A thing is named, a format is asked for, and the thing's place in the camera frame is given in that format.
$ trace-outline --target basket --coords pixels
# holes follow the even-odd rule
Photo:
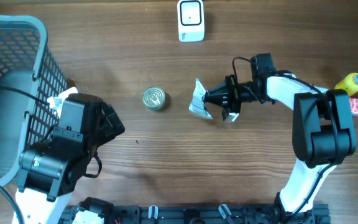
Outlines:
[[[0,16],[0,86],[46,101],[67,88],[47,46],[44,24],[32,16]],[[19,170],[20,153],[42,139],[58,116],[27,96],[0,90],[0,185]]]

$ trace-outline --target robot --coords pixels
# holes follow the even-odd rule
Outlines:
[[[236,59],[250,62],[252,81],[238,83]],[[88,197],[77,207],[67,207],[77,180],[83,176],[96,178],[101,172],[98,147],[125,128],[112,106],[102,99],[63,93],[53,105],[60,115],[58,124],[20,156],[16,201],[22,214],[15,213],[12,223],[331,223],[328,206],[313,206],[313,199],[328,174],[356,150],[347,93],[315,87],[292,72],[276,70],[270,54],[258,54],[250,60],[236,57],[232,64],[234,75],[226,76],[213,90],[205,90],[196,80],[189,110],[211,119],[205,103],[219,105],[226,122],[238,118],[243,102],[280,101],[293,110],[292,143],[297,159],[287,185],[273,204],[140,208],[118,207]],[[331,124],[320,125],[320,119]],[[99,164],[97,175],[86,174],[92,158]]]

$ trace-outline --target plastic basket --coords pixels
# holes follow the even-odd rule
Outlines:
[[[0,16],[0,86],[28,92],[46,101],[67,88],[47,46],[44,24],[31,16]],[[58,121],[46,105],[0,90],[0,184],[19,170],[20,153],[43,138]]]

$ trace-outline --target wood grain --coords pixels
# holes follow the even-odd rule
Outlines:
[[[0,14],[44,21],[66,77],[112,104],[126,127],[99,148],[102,174],[82,178],[71,205],[88,196],[141,206],[271,203],[295,161],[292,112],[244,104],[238,121],[224,124],[221,109],[208,105],[215,120],[199,119],[188,112],[195,78],[212,88],[232,73],[234,56],[264,52],[278,69],[318,86],[358,72],[358,1],[205,1],[204,8],[205,40],[183,44],[176,2],[0,6]],[[238,72],[250,80],[248,64],[239,62]],[[170,95],[161,112],[142,104],[154,85]],[[354,124],[358,140],[358,118]],[[316,201],[329,204],[333,223],[358,223],[358,142]],[[0,194],[0,223],[11,218]]]

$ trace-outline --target can lid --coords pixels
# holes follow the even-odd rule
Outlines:
[[[165,92],[160,87],[148,87],[143,91],[142,100],[149,109],[159,109],[164,105]]]

